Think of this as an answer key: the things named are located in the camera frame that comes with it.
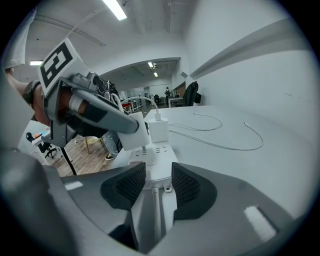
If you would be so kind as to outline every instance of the ceiling light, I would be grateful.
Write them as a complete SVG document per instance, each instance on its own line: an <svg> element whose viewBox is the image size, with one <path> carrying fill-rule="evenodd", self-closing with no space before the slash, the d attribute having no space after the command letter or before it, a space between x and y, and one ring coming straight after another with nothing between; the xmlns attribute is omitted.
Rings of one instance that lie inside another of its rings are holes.
<svg viewBox="0 0 320 256"><path fill-rule="evenodd" d="M30 61L30 66L40 66L42 62L42 60L32 60Z"/></svg>
<svg viewBox="0 0 320 256"><path fill-rule="evenodd" d="M127 16L124 11L121 9L117 0L103 0L104 3L110 8L113 14L117 17L119 21L125 19Z"/></svg>

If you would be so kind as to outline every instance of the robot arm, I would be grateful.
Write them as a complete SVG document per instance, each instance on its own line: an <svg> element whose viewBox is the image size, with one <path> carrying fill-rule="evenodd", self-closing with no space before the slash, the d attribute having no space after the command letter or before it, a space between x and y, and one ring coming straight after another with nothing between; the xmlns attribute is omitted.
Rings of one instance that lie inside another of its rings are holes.
<svg viewBox="0 0 320 256"><path fill-rule="evenodd" d="M116 104L98 94L99 76L89 70L68 38L45 58L38 75L43 109L51 121L50 133L42 137L45 142L64 148L77 134L101 137L107 130L123 134L138 130L139 123L129 113L120 112ZM83 114L69 110L58 116L62 87L68 88L78 101L88 103Z"/></svg>

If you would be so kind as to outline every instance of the power strip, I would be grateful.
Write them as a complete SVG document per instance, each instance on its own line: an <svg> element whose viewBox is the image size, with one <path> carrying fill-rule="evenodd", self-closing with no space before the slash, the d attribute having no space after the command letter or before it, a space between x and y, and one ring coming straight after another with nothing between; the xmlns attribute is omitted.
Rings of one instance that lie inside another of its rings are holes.
<svg viewBox="0 0 320 256"><path fill-rule="evenodd" d="M178 162L169 141L150 143L142 148L131 151L129 165L145 162L145 185L144 190L150 190L153 186L164 188L170 193L172 162Z"/></svg>

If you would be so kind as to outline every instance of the white table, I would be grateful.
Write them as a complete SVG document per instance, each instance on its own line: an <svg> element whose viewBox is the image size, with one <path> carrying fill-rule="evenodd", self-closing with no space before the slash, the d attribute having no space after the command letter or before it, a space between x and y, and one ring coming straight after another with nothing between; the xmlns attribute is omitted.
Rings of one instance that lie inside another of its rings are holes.
<svg viewBox="0 0 320 256"><path fill-rule="evenodd" d="M47 135L49 132L43 132L43 133L42 133L42 136ZM42 142L44 142L44 141L41 139L42 136L39 136L39 137L35 138L35 139L32 141L32 144L33 144L35 147L38 147L39 144L41 144ZM61 158L61 157L63 156L63 153L62 153L62 151L61 151L61 148L60 148L59 146L55 146L55 148L56 148L57 157L58 157L58 158ZM40 157L42 158L44 164L47 165L47 166L49 166L49 163L48 163L48 161L47 161L47 159L46 159L46 157L45 157L47 153L46 153L46 152L45 152L45 153L42 153L39 148L38 148L38 151L39 151L39 155L40 155ZM69 160L72 161L72 158L70 157L70 155L68 154L68 152L67 152L67 151L65 151L65 152L66 152L66 155L68 156Z"/></svg>
<svg viewBox="0 0 320 256"><path fill-rule="evenodd" d="M216 144L234 148L252 148L260 145L260 138L246 126L247 122L264 139L264 146L254 151L227 150L198 142L185 136L169 133L169 141L180 163L198 166L218 173L240 178L252 184L282 206L292 217L305 213L316 191L319 172L316 153L309 141L299 134L259 115L238 109L215 106L188 106L163 108L162 117L169 123L180 123L205 129L223 126L213 131L192 131L174 126L179 131ZM154 118L152 109L145 117ZM121 150L112 167L128 164L131 151Z"/></svg>
<svg viewBox="0 0 320 256"><path fill-rule="evenodd" d="M182 100L183 98L180 97L180 98L169 98L169 108L171 108L171 101L174 101L174 100Z"/></svg>

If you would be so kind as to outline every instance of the office chair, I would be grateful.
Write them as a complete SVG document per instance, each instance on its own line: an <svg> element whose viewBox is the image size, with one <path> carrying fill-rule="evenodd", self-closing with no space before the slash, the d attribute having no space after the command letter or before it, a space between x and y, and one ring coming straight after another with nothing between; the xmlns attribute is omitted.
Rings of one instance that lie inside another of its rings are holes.
<svg viewBox="0 0 320 256"><path fill-rule="evenodd" d="M189 84L188 88L185 90L183 98L179 103L172 103L175 107L189 107L193 106L194 102L200 103L201 94L197 93L199 85L197 81Z"/></svg>
<svg viewBox="0 0 320 256"><path fill-rule="evenodd" d="M25 136L26 136L26 139L27 139L28 141L30 141L31 143L32 143L32 141L35 140L35 138L31 135L31 132L27 132L27 133L25 134ZM55 147L52 148L51 144L50 144L50 143L47 143L47 142L44 142L43 144L39 144L39 145L38 145L38 148L39 148L39 150L41 151L41 153L45 153L45 152L47 151L47 153L46 153L46 155L45 155L44 158L46 158L46 157L48 157L48 156L50 155L51 158L53 159L54 157L53 157L53 155L52 155L52 152L57 151L57 149L56 149Z"/></svg>
<svg viewBox="0 0 320 256"><path fill-rule="evenodd" d="M155 104L159 104L161 102L161 99L159 98L158 94L154 95L154 102Z"/></svg>

